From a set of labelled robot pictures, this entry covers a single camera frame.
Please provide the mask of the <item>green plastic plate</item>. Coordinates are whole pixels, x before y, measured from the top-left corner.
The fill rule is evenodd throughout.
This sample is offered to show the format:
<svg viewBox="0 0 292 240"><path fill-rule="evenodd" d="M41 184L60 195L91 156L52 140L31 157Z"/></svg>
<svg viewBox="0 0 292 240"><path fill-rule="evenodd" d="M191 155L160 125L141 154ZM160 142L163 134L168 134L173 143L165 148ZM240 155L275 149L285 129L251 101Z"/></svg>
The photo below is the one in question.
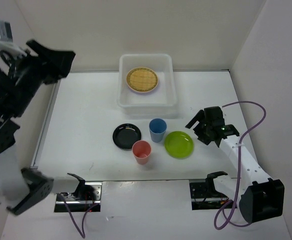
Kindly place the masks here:
<svg viewBox="0 0 292 240"><path fill-rule="evenodd" d="M164 140L166 152L173 158L188 158L194 150L192 138L183 131L170 132Z"/></svg>

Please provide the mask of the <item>black plate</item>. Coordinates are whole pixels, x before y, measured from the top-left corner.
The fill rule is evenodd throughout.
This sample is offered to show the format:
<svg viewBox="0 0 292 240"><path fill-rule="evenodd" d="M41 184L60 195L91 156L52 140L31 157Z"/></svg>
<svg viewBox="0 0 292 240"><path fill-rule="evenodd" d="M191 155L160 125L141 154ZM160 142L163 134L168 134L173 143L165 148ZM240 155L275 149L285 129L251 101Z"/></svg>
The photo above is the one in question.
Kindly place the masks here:
<svg viewBox="0 0 292 240"><path fill-rule="evenodd" d="M131 123L117 126L112 134L113 143L122 150L131 150L133 145L141 139L140 129Z"/></svg>

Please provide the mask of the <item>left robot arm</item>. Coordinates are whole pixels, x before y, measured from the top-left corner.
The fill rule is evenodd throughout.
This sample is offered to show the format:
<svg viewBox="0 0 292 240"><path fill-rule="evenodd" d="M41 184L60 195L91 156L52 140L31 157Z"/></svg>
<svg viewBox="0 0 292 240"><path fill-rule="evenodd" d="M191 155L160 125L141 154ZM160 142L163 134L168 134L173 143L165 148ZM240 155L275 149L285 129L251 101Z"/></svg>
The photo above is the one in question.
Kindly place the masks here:
<svg viewBox="0 0 292 240"><path fill-rule="evenodd" d="M44 200L54 180L30 168L20 168L16 155L14 122L21 117L41 85L53 85L70 73L75 52L54 50L37 41L27 41L30 50L13 56L7 50L0 57L8 73L0 69L0 204L18 216Z"/></svg>

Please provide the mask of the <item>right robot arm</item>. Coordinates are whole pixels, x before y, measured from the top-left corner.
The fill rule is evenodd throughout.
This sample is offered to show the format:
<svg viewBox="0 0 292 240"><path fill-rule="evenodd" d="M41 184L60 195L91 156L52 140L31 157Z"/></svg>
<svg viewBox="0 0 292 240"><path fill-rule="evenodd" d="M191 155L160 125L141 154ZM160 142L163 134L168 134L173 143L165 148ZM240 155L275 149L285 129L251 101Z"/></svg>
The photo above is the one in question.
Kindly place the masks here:
<svg viewBox="0 0 292 240"><path fill-rule="evenodd" d="M201 109L185 127L193 129L205 145L214 142L238 174L232 179L224 171L209 173L205 179L205 197L227 196L248 224L283 214L284 184L261 168L243 144L238 130L232 124L225 124L221 107Z"/></svg>

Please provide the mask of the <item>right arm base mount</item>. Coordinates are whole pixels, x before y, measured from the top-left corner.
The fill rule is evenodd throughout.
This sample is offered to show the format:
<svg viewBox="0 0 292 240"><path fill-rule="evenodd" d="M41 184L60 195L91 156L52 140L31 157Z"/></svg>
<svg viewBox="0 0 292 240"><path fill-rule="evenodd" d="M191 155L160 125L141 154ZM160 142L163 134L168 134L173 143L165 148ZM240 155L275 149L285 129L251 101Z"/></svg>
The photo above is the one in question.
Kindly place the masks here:
<svg viewBox="0 0 292 240"><path fill-rule="evenodd" d="M193 211L218 210L229 201L226 195L209 191L204 179L190 180L189 191Z"/></svg>

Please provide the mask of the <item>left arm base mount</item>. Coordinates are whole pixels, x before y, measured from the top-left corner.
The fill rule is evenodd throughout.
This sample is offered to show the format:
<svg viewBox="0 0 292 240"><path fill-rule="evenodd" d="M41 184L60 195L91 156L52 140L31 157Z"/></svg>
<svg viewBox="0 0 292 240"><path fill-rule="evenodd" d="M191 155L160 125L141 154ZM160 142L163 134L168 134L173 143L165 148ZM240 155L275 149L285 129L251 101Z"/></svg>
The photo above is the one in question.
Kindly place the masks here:
<svg viewBox="0 0 292 240"><path fill-rule="evenodd" d="M99 212L101 209L101 182L86 182L85 187L79 194L75 193L75 190L73 192L61 192L60 194L72 213L84 213L92 205L94 207L89 210L90 212Z"/></svg>

